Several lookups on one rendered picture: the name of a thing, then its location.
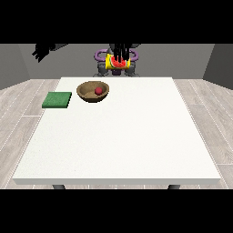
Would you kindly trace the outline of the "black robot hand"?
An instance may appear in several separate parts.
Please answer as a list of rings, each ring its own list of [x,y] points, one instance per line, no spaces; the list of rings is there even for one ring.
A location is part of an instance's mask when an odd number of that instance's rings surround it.
[[[115,60],[118,63],[120,63],[121,60],[128,60],[130,48],[131,48],[131,44],[115,44],[115,48],[114,48]]]
[[[40,62],[49,54],[50,51],[54,50],[55,48],[55,44],[36,44],[35,51],[32,53],[32,55],[38,62]]]

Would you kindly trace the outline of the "yellow cup with melon print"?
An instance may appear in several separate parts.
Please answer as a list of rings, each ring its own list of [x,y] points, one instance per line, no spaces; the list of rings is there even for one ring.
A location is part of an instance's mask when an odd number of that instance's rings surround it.
[[[106,69],[129,69],[131,66],[131,59],[118,61],[113,55],[106,55]]]

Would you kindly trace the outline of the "green square pad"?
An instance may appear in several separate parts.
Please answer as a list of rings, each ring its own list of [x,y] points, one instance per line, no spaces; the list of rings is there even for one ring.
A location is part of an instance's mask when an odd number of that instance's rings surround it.
[[[67,108],[71,92],[49,92],[42,104],[42,108]]]

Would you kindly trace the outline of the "brown wooden bowl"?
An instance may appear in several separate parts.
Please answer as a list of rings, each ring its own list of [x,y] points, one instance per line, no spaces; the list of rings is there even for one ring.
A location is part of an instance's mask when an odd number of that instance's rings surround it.
[[[95,93],[98,87],[102,88],[101,95]],[[86,81],[76,88],[76,92],[84,101],[88,103],[97,103],[106,98],[109,93],[109,85],[102,81]]]

